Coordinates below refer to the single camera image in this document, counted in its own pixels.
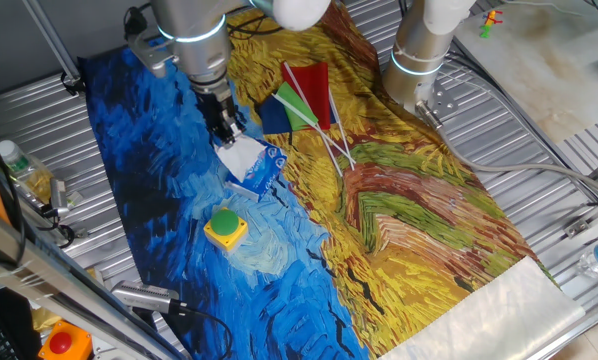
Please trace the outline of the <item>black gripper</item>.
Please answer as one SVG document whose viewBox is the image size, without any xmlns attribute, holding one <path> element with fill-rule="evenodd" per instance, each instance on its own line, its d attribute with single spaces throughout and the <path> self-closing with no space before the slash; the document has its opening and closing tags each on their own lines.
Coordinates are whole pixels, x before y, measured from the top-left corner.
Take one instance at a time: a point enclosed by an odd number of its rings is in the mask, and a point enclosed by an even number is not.
<svg viewBox="0 0 598 360">
<path fill-rule="evenodd" d="M 244 126 L 236 120 L 236 110 L 229 85 L 219 84 L 212 89 L 204 88 L 195 95 L 206 126 L 209 131 L 212 131 L 212 144 L 215 147 L 225 147 L 234 143 L 242 135 Z"/>
</svg>

